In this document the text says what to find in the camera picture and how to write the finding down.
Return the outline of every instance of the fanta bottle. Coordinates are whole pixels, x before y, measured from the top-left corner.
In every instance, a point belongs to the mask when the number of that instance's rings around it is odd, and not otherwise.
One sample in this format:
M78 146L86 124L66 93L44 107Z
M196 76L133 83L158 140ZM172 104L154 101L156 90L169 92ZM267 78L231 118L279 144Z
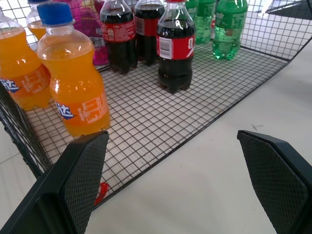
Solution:
M50 0L28 0L31 11L26 17L28 29L40 40L45 34L45 28L41 24L37 6L41 3L50 2Z
M1 11L0 81L24 110L49 105L51 95L45 67L27 45L24 28Z
M38 12L46 27L38 56L51 73L51 94L68 132L80 136L108 128L109 109L102 77L92 64L91 40L74 29L68 4L40 4Z

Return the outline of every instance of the blue bottle cap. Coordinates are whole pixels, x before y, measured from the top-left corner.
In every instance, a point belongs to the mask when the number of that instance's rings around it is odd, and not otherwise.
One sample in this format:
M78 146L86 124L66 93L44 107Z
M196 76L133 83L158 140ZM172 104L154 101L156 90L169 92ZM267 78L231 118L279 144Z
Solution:
M45 2L48 2L50 0L28 0L28 3L29 4L37 4L37 3L45 3Z
M37 7L43 26L58 26L73 22L70 7L64 2L47 2Z

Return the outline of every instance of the green soda bottle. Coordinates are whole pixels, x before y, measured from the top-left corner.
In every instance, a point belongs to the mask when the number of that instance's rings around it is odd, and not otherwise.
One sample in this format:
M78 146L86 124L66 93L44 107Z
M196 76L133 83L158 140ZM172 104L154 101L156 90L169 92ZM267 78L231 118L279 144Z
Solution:
M216 7L213 53L217 59L231 60L240 47L248 3L246 0L221 0Z
M196 18L197 18L198 4L199 4L199 0L186 0L185 2L187 12L192 17L192 20L194 22L196 22Z
M196 20L196 43L209 41L216 0L199 0Z

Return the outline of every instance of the coca-cola bottle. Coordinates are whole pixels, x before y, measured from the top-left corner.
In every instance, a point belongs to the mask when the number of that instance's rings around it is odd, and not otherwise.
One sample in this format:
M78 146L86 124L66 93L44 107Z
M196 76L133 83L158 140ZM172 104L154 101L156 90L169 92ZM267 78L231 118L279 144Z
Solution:
M128 73L137 67L134 17L124 0L105 0L100 12L104 41L113 71Z
M165 8L160 0L139 0L135 7L136 52L138 60L152 65L158 60L156 52L157 24Z
M185 0L167 3L157 27L158 77L161 87L175 93L191 85L195 25L185 8Z

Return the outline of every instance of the orange liquid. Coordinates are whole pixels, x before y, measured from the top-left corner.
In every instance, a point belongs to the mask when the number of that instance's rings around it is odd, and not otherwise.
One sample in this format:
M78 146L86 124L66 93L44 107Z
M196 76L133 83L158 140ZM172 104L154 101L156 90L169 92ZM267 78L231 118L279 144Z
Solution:
M30 23L27 27L35 35L37 40L40 40L45 35L45 28L42 26L40 20Z
M0 32L0 78L14 80L15 83L25 82L29 74L42 66L36 53L29 48L26 41L25 30L20 28L2 29ZM46 72L41 73L41 78L48 79ZM24 110L30 110L35 106L44 108L49 105L51 97L48 82L47 87L36 93L28 93L20 96L25 89L21 88L16 93L9 92L13 100Z
M42 62L51 73L50 90L57 102L74 106L100 96L104 84L93 66L93 54L93 45L87 41L60 42L48 47L45 51L48 59ZM71 125L65 120L64 124L73 136L95 133L109 128L109 110L100 119L87 125Z

